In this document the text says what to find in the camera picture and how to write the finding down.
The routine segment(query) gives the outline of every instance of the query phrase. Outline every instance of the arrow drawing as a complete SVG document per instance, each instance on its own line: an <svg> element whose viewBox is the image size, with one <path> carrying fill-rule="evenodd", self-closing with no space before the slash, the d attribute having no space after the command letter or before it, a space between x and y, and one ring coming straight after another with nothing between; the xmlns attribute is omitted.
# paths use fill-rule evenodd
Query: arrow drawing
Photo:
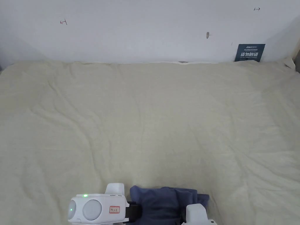
<svg viewBox="0 0 300 225"><path fill-rule="evenodd" d="M61 23L61 24L66 23L66 25L67 25L66 19L64 19L64 21L60 21L60 23Z"/></svg>

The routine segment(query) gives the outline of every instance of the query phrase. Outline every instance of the white wall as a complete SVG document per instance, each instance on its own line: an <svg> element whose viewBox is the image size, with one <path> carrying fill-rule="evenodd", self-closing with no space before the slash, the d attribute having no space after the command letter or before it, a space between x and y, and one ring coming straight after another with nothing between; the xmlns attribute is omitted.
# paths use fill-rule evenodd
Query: white wall
<svg viewBox="0 0 300 225"><path fill-rule="evenodd" d="M41 59L233 61L238 44L260 43L270 61L293 53L300 1L1 0L0 31L2 68Z"/></svg>

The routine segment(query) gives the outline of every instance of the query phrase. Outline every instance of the beige blanket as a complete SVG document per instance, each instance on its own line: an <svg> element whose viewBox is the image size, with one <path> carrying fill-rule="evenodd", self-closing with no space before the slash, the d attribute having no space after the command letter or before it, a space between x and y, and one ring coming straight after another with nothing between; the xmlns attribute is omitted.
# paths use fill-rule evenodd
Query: beige blanket
<svg viewBox="0 0 300 225"><path fill-rule="evenodd" d="M68 224L110 182L194 188L219 225L299 225L300 75L283 61L19 62L0 75L0 218Z"/></svg>

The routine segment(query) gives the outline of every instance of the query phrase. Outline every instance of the blue cloth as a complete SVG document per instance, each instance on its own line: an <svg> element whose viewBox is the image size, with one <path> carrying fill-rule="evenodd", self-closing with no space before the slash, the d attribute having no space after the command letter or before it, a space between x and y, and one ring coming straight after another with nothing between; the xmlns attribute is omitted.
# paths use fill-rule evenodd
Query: blue cloth
<svg viewBox="0 0 300 225"><path fill-rule="evenodd" d="M208 194L198 194L197 190L171 187L150 189L133 186L130 197L143 210L142 217L131 223L134 225L174 225L187 205L200 203L206 208L209 200Z"/></svg>

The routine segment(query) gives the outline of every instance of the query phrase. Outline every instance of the red label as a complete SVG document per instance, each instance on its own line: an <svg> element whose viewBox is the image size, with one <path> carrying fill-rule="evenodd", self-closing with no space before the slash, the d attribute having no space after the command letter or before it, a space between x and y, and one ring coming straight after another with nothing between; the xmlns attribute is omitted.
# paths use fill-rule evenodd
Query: red label
<svg viewBox="0 0 300 225"><path fill-rule="evenodd" d="M109 213L120 213L120 207L119 206L109 207Z"/></svg>

